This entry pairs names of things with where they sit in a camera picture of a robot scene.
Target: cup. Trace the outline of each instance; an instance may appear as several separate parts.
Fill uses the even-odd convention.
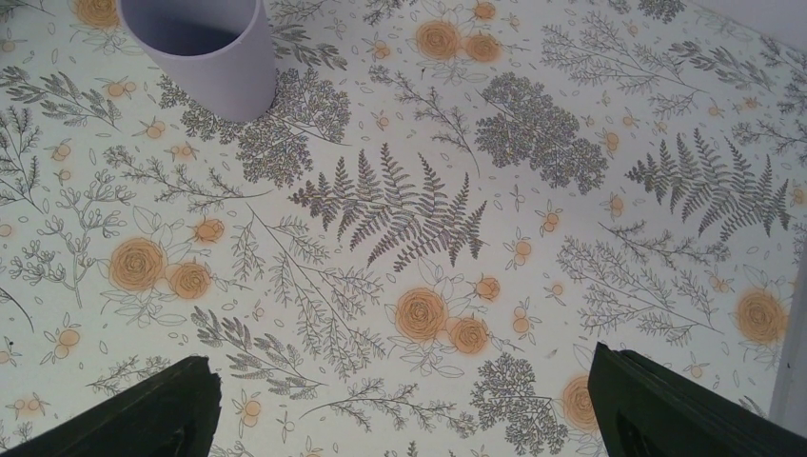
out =
[[[229,121],[264,114],[277,87],[263,0],[116,0],[124,28],[190,98]]]

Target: white wall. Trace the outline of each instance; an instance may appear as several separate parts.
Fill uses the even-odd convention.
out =
[[[744,26],[807,51],[807,0],[693,0]]]

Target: printed rose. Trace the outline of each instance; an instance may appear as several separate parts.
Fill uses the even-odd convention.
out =
[[[449,319],[446,325],[451,344],[463,354],[476,354],[487,345],[487,324],[471,317]]]
[[[477,295],[485,300],[493,300],[499,296],[499,281],[496,278],[482,278],[477,283]]]
[[[569,424],[583,431],[594,431],[598,428],[594,407],[588,394],[588,375],[584,374],[571,380],[563,390],[563,413]]]
[[[421,25],[416,40],[422,53],[437,60],[454,57],[460,48],[460,33],[457,28],[442,21],[431,21]]]
[[[207,219],[195,231],[196,241],[215,243],[225,233],[225,225],[218,219]]]
[[[171,290],[187,300],[205,295],[211,283],[205,267],[192,262],[168,266],[166,274]]]
[[[477,19],[488,20],[493,19],[496,15],[496,7],[490,2],[481,2],[474,7],[474,16]]]
[[[477,62],[493,62],[502,53],[496,38],[490,35],[474,35],[465,40],[465,52]]]
[[[737,304],[737,327],[749,340],[767,345],[779,341],[787,329],[787,315],[776,298],[755,289]]]
[[[126,241],[112,252],[109,280],[123,290],[152,288],[165,273],[166,254],[146,238]]]
[[[76,0],[75,13],[81,22],[98,29],[120,24],[115,0]]]
[[[398,300],[395,325],[413,340],[429,340],[445,327],[448,311],[443,298],[427,288],[415,288]]]

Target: cup rim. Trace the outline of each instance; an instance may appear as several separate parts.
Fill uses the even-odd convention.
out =
[[[263,0],[253,0],[255,2],[255,9],[252,11],[252,18],[249,19],[249,24],[246,25],[246,28],[241,33],[239,33],[238,36],[234,40],[232,40],[229,44],[227,44],[223,48],[219,48],[217,50],[214,50],[212,52],[207,52],[207,53],[204,53],[204,54],[177,55],[177,54],[171,54],[171,53],[165,52],[163,50],[158,50],[158,49],[154,48],[153,46],[150,46],[149,44],[147,44],[143,40],[141,40],[140,37],[138,37],[137,34],[134,33],[131,30],[131,27],[128,25],[126,17],[123,14],[123,8],[121,8],[121,4],[124,1],[125,0],[115,0],[115,8],[117,9],[118,19],[120,19],[121,25],[124,27],[124,29],[126,29],[127,33],[131,36],[131,38],[135,42],[137,42],[138,45],[140,45],[141,48],[143,48],[144,50],[148,50],[149,54],[154,53],[154,54],[157,54],[157,55],[159,55],[161,57],[166,57],[166,58],[169,58],[169,59],[187,60],[187,61],[208,59],[208,58],[211,58],[211,57],[215,57],[215,56],[217,56],[219,54],[223,54],[223,53],[227,52],[228,50],[234,48],[236,45],[238,45],[242,41],[242,38],[244,37],[244,35],[246,35],[255,26],[256,22],[258,21],[258,19],[260,18],[260,15],[261,15],[260,11],[263,9]]]

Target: floral pattern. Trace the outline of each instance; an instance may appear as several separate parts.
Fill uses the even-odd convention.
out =
[[[212,457],[604,456],[598,341],[765,414],[807,54],[679,0],[265,2],[243,124],[112,0],[0,5],[0,449],[189,354]]]

